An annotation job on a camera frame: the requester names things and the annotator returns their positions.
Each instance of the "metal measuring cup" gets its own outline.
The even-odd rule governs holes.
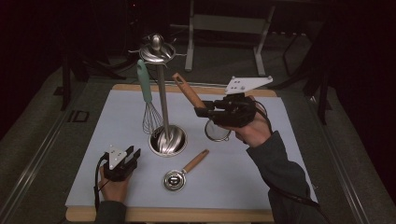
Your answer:
[[[209,153],[209,149],[205,149],[190,161],[181,171],[172,170],[163,177],[163,185],[171,191],[181,190],[186,185],[185,174],[192,170],[204,157]]]

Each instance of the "whisk handle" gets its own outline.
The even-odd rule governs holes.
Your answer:
[[[139,79],[140,88],[142,88],[143,99],[146,103],[151,103],[152,95],[149,86],[149,71],[141,59],[137,61],[137,79]]]

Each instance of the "metal frame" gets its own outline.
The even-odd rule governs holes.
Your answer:
[[[262,63],[262,47],[264,45],[265,38],[268,35],[268,30],[274,16],[275,9],[275,6],[271,6],[266,20],[209,16],[194,14],[194,0],[190,0],[189,45],[187,48],[186,65],[184,68],[186,72],[192,71],[192,60],[194,54],[193,34],[194,29],[199,29],[260,35],[261,40],[259,45],[253,48],[254,58],[256,60],[258,76],[268,77],[268,75],[265,74],[264,65]]]

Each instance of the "metal pole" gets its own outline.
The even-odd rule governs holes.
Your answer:
[[[166,91],[165,91],[165,77],[163,75],[163,65],[157,64],[158,86],[160,89],[161,109],[163,112],[163,129],[165,131],[166,143],[169,142],[169,119],[168,119],[168,106],[166,104]]]

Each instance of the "sleeve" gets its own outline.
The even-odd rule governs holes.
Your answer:
[[[99,205],[95,224],[125,223],[126,206],[120,202],[103,201]]]
[[[262,179],[291,194],[309,199],[309,186],[303,168],[288,160],[279,132],[258,147],[250,147],[247,154],[259,168]],[[297,203],[270,189],[268,192],[276,223],[327,223],[326,218],[313,206]]]

